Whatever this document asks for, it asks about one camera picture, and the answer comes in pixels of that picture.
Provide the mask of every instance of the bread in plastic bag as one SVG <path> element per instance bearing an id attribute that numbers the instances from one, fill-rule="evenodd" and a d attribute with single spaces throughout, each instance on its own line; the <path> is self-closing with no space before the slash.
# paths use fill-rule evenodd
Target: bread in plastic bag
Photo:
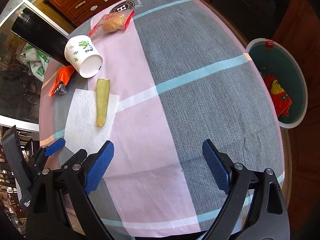
<path id="1" fill-rule="evenodd" d="M 104 33 L 125 30 L 133 14 L 134 10 L 124 10 L 120 12 L 105 14 L 89 32 L 89 36 L 94 37 Z"/>

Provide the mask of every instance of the tablecloth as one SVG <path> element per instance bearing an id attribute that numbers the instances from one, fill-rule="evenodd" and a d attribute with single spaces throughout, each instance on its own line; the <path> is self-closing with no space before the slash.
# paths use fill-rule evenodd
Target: tablecloth
<path id="1" fill-rule="evenodd" d="M 90 194 L 103 223 L 131 236 L 207 230 L 226 195 L 202 156 L 204 140 L 211 139 L 220 152 L 248 169 L 270 167 L 279 182 L 284 179 L 282 140 L 270 95 L 244 47 L 199 0 L 123 0 L 71 36 L 87 34 L 113 8 L 130 6 L 135 16 L 125 32 L 93 40 L 104 59 L 96 76 L 84 79 L 75 73 L 66 95 L 49 98 L 61 66 L 50 62 L 41 93 L 41 145 L 64 136 L 75 89 L 95 90 L 98 78 L 110 79 L 110 93 L 120 96 L 106 138 L 114 143 L 115 155 Z M 68 157 L 53 155 L 47 166 L 58 168 Z M 66 206 L 72 213 L 71 204 Z"/>

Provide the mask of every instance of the glass door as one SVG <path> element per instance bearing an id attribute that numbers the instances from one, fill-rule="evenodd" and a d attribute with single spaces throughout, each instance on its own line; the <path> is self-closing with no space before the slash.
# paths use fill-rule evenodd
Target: glass door
<path id="1" fill-rule="evenodd" d="M 0 15 L 0 125 L 38 132 L 42 82 L 31 71 L 34 61 L 28 60 L 28 44 L 11 27 L 28 7 L 64 36 L 68 33 L 35 7 L 35 1 L 10 0 Z"/>

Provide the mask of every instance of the black thermos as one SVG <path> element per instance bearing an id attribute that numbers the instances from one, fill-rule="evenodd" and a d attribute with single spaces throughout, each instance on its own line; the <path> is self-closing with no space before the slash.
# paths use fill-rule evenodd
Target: black thermos
<path id="1" fill-rule="evenodd" d="M 29 8 L 19 14 L 11 31 L 64 66 L 70 65 L 64 57 L 68 39 Z"/>

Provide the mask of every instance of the white paper cup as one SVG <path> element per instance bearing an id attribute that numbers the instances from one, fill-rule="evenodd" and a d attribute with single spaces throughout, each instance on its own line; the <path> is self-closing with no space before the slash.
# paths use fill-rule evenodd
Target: white paper cup
<path id="1" fill-rule="evenodd" d="M 102 68 L 103 58 L 86 35 L 71 38 L 64 49 L 64 56 L 84 78 L 93 77 Z"/>

